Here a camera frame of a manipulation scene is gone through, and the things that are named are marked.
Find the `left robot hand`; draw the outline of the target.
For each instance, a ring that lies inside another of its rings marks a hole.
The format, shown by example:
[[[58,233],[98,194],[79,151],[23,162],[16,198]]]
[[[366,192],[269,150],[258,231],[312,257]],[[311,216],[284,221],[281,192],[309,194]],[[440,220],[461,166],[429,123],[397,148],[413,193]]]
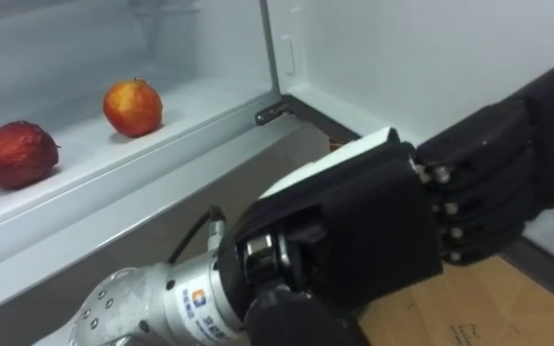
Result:
[[[353,312],[554,208],[554,67],[419,146],[387,128],[274,185],[217,252],[254,345],[364,345]]]

